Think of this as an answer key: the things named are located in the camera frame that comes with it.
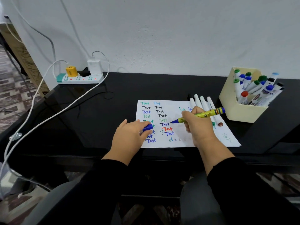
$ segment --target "person's left hand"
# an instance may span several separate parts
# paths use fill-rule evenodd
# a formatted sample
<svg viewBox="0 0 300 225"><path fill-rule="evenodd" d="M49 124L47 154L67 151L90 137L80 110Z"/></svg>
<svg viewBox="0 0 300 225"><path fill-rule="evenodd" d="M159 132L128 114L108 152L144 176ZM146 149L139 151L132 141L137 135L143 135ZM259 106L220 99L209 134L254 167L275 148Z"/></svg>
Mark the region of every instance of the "person's left hand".
<svg viewBox="0 0 300 225"><path fill-rule="evenodd" d="M122 121L115 131L110 151L102 159L118 160L128 166L147 136L152 133L152 130L147 130L140 135L140 131L149 124L151 124L149 121L136 120L130 123L127 123L126 119Z"/></svg>

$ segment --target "hand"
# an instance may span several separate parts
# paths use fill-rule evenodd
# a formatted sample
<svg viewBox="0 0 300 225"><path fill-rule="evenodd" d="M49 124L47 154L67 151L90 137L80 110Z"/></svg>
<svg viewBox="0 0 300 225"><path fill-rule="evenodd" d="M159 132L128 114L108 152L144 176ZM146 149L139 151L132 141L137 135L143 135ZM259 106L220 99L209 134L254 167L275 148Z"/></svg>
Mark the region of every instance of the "hand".
<svg viewBox="0 0 300 225"><path fill-rule="evenodd" d="M194 115L203 112L205 111L198 106L195 106L191 112L182 111L182 117L186 120L186 130L192 134L193 143L198 149L202 148L207 141L218 140L212 128L211 119Z"/></svg>
<svg viewBox="0 0 300 225"><path fill-rule="evenodd" d="M126 119L122 121L115 131L110 151L102 159L118 160L128 166L147 136L152 133L152 130L147 130L140 135L140 131L149 124L151 124L149 121L136 120L130 123L127 123Z"/></svg>

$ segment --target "glossy black tabletop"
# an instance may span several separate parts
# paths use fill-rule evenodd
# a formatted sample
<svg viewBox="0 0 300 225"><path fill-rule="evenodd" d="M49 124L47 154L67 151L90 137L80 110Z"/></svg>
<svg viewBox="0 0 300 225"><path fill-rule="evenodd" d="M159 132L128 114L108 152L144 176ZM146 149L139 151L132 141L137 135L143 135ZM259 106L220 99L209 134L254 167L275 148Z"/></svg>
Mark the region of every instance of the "glossy black tabletop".
<svg viewBox="0 0 300 225"><path fill-rule="evenodd" d="M64 155L70 157L102 157L110 149L118 125L134 121L137 100L187 100L189 93L210 96L216 107L226 77L110 73L67 111L47 121L29 134L15 153L22 155ZM223 118L242 144L231 147L236 154L263 154L300 124L300 80L280 79L285 91L254 123ZM34 126L67 107L95 85L58 85L45 100L35 106L28 123L21 130ZM7 143L12 128L1 135L1 147ZM182 151L191 148L147 148L142 157L152 160L183 160Z"/></svg>

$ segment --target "plastic box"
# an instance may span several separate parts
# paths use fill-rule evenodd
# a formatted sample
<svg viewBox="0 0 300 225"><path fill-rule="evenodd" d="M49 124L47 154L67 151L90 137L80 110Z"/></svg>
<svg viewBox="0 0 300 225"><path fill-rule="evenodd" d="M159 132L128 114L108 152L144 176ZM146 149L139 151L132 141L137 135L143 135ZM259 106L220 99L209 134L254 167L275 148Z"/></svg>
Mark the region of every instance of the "plastic box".
<svg viewBox="0 0 300 225"><path fill-rule="evenodd" d="M234 70L236 69L239 69L241 74L251 72L252 81L257 80L261 76L261 71L258 69L232 67L221 94L219 95L219 99L225 108L226 116L229 120L254 123L268 107L243 105L236 102L233 83ZM254 95L248 95L247 99L250 101L254 97Z"/></svg>

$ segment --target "red marker cap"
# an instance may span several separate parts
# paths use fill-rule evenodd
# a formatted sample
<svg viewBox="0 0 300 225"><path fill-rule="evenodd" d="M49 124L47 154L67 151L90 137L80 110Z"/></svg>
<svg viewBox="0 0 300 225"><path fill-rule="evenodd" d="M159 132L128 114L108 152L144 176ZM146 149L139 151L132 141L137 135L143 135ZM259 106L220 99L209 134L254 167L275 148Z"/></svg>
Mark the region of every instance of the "red marker cap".
<svg viewBox="0 0 300 225"><path fill-rule="evenodd" d="M241 93L241 96L242 97L247 97L249 95L249 93L247 92L247 91L243 91L242 93Z"/></svg>

